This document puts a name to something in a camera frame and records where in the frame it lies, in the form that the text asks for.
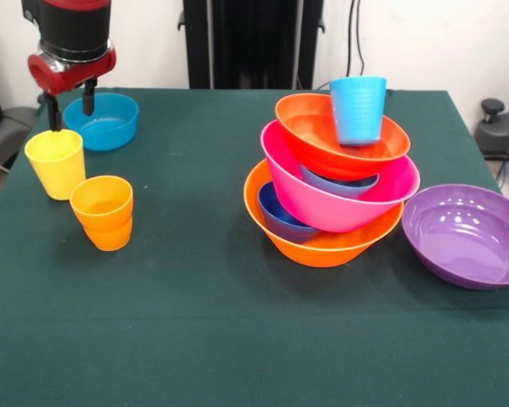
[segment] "blue cup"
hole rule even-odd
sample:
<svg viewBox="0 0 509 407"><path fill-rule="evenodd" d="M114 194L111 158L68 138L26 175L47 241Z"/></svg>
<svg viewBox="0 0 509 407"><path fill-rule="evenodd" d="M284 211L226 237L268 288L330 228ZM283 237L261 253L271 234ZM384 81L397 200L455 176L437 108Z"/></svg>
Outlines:
<svg viewBox="0 0 509 407"><path fill-rule="evenodd" d="M365 146L380 140L386 87L387 80L378 76L349 76L330 82L339 144Z"/></svg>
<svg viewBox="0 0 509 407"><path fill-rule="evenodd" d="M64 122L83 137L83 147L93 151L121 148L136 135L139 107L134 99L118 93L94 95L94 113L83 114L83 102L76 99L66 108Z"/></svg>
<svg viewBox="0 0 509 407"><path fill-rule="evenodd" d="M279 237L301 244L318 234L318 229L306 225L287 212L277 199L273 182L268 182L260 189L258 202L267 228Z"/></svg>

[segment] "navy blue bowl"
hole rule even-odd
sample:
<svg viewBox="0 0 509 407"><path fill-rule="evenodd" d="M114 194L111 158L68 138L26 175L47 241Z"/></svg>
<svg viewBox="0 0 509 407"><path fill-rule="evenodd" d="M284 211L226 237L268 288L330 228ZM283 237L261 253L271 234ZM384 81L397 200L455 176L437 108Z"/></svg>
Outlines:
<svg viewBox="0 0 509 407"><path fill-rule="evenodd" d="M258 194L258 202L266 219L267 228L293 243L305 243L319 230L294 218L277 199L273 182L265 184Z"/></svg>

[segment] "yellow cup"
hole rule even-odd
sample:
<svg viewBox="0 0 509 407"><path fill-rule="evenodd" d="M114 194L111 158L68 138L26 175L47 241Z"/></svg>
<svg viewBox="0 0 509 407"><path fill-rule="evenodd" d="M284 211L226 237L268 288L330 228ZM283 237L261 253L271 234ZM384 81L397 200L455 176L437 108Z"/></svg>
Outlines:
<svg viewBox="0 0 509 407"><path fill-rule="evenodd" d="M130 241L134 192L127 180L118 176L89 178L71 194L70 204L100 250L119 250Z"/></svg>
<svg viewBox="0 0 509 407"><path fill-rule="evenodd" d="M25 145L25 154L52 199L67 201L85 181L83 139L71 130L44 131Z"/></svg>

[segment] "white wall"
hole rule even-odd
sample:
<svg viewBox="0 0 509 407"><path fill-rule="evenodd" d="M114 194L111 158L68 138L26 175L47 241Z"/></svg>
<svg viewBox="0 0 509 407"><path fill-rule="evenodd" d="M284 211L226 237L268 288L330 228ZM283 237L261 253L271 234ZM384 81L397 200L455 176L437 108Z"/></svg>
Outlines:
<svg viewBox="0 0 509 407"><path fill-rule="evenodd" d="M314 86L346 72L349 7L325 2ZM483 98L509 109L509 0L362 0L360 37L365 74L393 89L448 90L470 130Z"/></svg>
<svg viewBox="0 0 509 407"><path fill-rule="evenodd" d="M318 40L315 84L344 75L350 0L326 0L327 33ZM188 87L182 0L114 0L114 71L103 86ZM35 104L38 89L26 68L38 33L20 0L0 0L0 98L5 107ZM366 73L394 89L447 89L473 128L484 97L509 108L509 0L362 0ZM358 72L355 56L353 72Z"/></svg>
<svg viewBox="0 0 509 407"><path fill-rule="evenodd" d="M177 31L182 0L114 0L110 36L115 69L102 86L188 87L185 30ZM40 92L26 65L37 28L24 20L20 0L0 0L0 101L3 107L36 105Z"/></svg>

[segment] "pink bowl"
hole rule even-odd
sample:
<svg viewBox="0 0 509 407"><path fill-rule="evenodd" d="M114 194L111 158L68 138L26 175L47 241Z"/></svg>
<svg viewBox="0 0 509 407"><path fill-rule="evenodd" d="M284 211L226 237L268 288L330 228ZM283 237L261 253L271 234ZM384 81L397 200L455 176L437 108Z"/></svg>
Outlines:
<svg viewBox="0 0 509 407"><path fill-rule="evenodd" d="M281 205L295 218L323 231L353 231L412 197L421 184L415 163L404 156L385 166L379 182L361 199L343 198L303 181L278 121L260 136Z"/></svg>

